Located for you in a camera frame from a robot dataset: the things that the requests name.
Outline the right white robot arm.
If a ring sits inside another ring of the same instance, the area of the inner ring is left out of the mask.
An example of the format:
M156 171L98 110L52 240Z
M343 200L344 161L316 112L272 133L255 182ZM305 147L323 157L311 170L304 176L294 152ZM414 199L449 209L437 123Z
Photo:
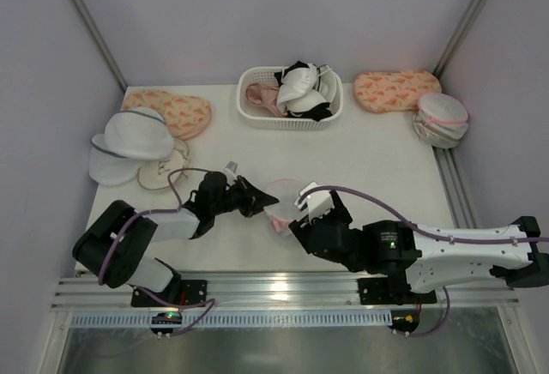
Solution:
M439 288L499 279L511 288L544 287L548 255L539 250L540 228L532 216L492 229L440 229L403 220L361 228L336 191L320 208L289 228L305 252L342 265L357 280L363 305L436 303Z

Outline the pink-trim mesh laundry bag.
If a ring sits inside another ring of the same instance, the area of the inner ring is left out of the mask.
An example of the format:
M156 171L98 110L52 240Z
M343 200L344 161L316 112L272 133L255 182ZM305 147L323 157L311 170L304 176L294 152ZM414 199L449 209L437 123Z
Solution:
M291 233L289 225L302 217L303 212L297 205L300 192L308 185L307 182L282 178L269 184L264 192L279 202L264 209L275 231L287 236Z

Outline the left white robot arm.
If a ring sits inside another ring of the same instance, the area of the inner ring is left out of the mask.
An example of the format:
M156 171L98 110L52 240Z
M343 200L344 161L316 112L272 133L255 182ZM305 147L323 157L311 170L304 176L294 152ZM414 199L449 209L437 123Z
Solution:
M251 218L279 202L242 176L229 180L223 172L201 172L204 176L198 188L187 201L176 196L175 208L137 212L127 202L112 202L76 241L72 257L97 276L101 286L133 287L134 307L143 307L149 299L153 306L189 308L182 275L160 259L145 256L160 235L160 219L174 217L166 225L175 226L175 238L197 239L211 230L219 215L238 211Z

